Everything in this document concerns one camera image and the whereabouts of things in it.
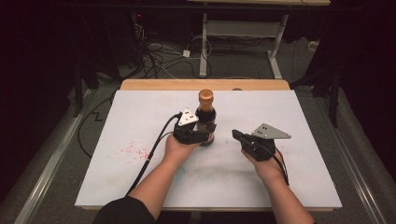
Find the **table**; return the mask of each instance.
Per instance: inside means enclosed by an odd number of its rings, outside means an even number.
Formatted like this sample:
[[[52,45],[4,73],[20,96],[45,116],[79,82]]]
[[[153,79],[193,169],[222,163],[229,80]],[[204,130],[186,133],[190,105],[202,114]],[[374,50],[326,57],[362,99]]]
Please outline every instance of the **table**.
[[[280,79],[125,80],[113,101],[76,206],[98,209],[123,197],[165,122],[183,106],[197,106],[198,91],[203,88],[215,93],[216,140],[211,147],[194,150],[180,167],[163,210],[271,209],[262,182],[231,135],[231,129],[250,133],[262,122],[292,136],[276,140],[276,146],[285,156],[290,187],[303,205],[319,211],[342,206],[297,97]],[[235,88],[243,91],[232,91]],[[145,175],[161,160],[163,146],[164,141]]]
[[[210,3],[234,3],[234,4],[261,4],[261,5],[283,5],[283,6],[328,6],[330,0],[189,0],[192,2]],[[212,21],[207,19],[204,13],[202,31],[202,53],[200,61],[200,77],[206,77],[207,50],[206,42],[208,35],[232,35],[253,37],[274,37],[272,50],[267,51],[269,64],[274,78],[282,78],[279,66],[276,62],[276,53],[282,40],[283,32],[289,15],[283,15],[280,22],[257,22],[257,21]]]

